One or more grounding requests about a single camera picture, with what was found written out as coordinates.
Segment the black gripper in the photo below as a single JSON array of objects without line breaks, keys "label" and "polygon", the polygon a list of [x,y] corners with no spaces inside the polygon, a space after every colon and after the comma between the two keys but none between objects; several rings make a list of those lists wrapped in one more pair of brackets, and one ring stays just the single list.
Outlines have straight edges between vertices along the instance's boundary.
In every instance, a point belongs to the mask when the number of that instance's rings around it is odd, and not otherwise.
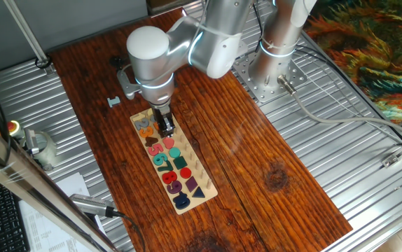
[{"label": "black gripper", "polygon": [[155,120],[158,123],[159,134],[162,138],[172,137],[175,125],[172,119],[170,103],[151,104]]}]

